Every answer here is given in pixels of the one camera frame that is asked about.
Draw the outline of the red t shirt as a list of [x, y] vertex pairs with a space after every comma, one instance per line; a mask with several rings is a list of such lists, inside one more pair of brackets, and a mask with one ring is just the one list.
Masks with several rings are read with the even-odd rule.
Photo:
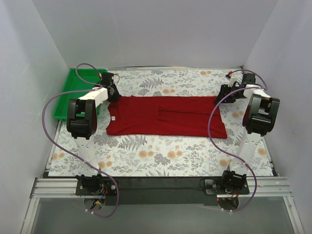
[[111, 136], [161, 135], [226, 139], [215, 97], [121, 97], [109, 104]]

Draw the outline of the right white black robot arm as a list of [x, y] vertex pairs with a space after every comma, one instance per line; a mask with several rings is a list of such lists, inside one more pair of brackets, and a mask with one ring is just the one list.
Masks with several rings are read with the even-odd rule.
[[223, 172], [220, 188], [227, 194], [239, 193], [247, 187], [247, 171], [249, 162], [263, 137], [272, 131], [277, 118], [280, 99], [265, 93], [267, 85], [262, 87], [256, 83], [260, 76], [245, 70], [242, 80], [233, 78], [230, 71], [226, 78], [228, 84], [223, 84], [215, 99], [215, 104], [234, 103], [237, 99], [246, 98], [249, 103], [244, 113], [242, 126], [244, 128], [242, 140], [235, 157]]

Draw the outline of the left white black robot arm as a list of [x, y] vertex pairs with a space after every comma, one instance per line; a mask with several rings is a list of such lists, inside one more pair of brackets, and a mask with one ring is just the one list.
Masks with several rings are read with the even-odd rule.
[[113, 73], [102, 73], [99, 84], [87, 94], [72, 98], [68, 103], [66, 128], [78, 147], [78, 156], [83, 161], [83, 171], [76, 178], [82, 188], [93, 195], [103, 192], [104, 184], [99, 174], [96, 160], [94, 135], [97, 131], [97, 107], [105, 101], [116, 101], [120, 98]]

